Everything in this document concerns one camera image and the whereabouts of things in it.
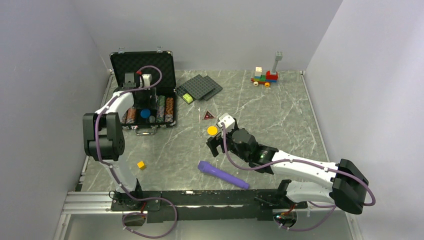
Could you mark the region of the clear round dealer button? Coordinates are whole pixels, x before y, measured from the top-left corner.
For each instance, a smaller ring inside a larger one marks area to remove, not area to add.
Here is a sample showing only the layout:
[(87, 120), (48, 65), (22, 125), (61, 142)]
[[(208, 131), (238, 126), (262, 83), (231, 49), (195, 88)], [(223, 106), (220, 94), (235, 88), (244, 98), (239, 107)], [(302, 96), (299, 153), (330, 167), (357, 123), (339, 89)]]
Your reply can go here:
[(155, 124), (155, 123), (156, 123), (156, 117), (155, 117), (154, 115), (150, 115), (150, 116), (148, 117), (148, 122), (149, 122), (150, 124)]

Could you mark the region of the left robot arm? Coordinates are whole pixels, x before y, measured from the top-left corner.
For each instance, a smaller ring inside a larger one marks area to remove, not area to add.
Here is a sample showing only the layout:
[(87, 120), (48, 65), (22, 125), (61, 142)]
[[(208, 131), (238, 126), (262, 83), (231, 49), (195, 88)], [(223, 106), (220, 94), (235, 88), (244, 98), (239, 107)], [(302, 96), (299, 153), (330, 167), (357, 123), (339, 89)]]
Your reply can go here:
[(150, 86), (137, 87), (135, 82), (131, 82), (116, 91), (100, 109), (86, 113), (82, 118), (86, 155), (109, 173), (115, 186), (111, 199), (131, 210), (140, 209), (147, 199), (127, 161), (122, 159), (126, 143), (121, 119), (135, 103), (134, 92), (150, 89)]

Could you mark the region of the red triangular dealer token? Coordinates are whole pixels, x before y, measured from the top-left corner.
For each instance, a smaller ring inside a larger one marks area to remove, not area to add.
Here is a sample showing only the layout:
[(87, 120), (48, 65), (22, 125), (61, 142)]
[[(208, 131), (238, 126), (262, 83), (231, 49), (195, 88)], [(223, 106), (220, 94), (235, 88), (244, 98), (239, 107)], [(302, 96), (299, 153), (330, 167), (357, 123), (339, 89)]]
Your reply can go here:
[(203, 117), (203, 120), (211, 120), (211, 119), (215, 119), (216, 117), (210, 112), (210, 111), (206, 111)]

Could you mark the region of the yellow round disc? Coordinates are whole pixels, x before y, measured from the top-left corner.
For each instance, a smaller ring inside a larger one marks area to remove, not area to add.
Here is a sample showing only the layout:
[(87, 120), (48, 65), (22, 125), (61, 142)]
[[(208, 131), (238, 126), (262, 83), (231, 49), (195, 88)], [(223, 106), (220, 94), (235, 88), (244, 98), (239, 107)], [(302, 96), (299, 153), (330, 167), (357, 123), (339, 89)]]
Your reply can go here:
[(219, 132), (219, 130), (218, 130), (218, 128), (217, 128), (216, 126), (209, 126), (209, 127), (207, 128), (207, 133), (208, 133), (210, 136), (215, 136), (218, 132)]

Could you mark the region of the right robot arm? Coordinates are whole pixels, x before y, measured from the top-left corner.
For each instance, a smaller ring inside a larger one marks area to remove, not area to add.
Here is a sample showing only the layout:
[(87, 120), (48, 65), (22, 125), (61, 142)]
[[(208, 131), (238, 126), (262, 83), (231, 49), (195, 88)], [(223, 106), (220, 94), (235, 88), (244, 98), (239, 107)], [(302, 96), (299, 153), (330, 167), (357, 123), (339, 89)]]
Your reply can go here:
[(211, 136), (206, 145), (214, 157), (221, 148), (230, 163), (240, 170), (303, 179), (304, 183), (281, 181), (275, 199), (282, 208), (299, 202), (322, 202), (360, 215), (364, 207), (376, 204), (368, 179), (351, 160), (322, 162), (294, 156), (258, 143), (244, 128)]

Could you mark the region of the red tan poker chip stack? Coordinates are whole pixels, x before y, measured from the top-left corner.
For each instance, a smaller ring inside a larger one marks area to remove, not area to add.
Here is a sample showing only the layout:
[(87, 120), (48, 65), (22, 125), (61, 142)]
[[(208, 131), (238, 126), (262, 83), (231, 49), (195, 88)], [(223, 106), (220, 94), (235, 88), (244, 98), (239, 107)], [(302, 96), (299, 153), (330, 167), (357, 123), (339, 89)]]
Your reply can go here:
[(126, 121), (125, 123), (128, 125), (132, 125), (135, 123), (137, 116), (137, 110), (136, 108), (132, 107), (127, 111)]

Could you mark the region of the blue round disc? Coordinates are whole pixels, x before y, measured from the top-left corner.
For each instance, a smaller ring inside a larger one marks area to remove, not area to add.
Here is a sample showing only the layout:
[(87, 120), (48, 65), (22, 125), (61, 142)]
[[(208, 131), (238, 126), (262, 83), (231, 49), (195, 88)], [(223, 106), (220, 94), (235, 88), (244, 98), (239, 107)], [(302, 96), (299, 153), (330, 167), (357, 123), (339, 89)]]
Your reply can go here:
[(149, 109), (142, 109), (140, 111), (140, 116), (143, 119), (148, 119), (151, 116), (151, 111)]

